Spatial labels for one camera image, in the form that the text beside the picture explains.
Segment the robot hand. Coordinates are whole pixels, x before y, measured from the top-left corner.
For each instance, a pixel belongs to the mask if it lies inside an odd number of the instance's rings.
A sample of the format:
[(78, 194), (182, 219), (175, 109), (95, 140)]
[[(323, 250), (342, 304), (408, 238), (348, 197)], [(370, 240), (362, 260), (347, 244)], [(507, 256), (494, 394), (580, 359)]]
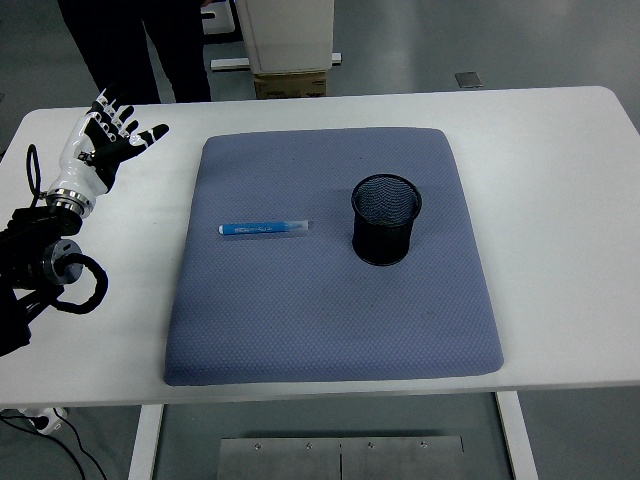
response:
[(113, 86), (102, 90), (67, 139), (60, 174), (45, 195), (47, 204), (87, 217), (97, 198), (112, 189), (119, 166), (169, 132), (166, 124), (141, 130), (134, 113)]

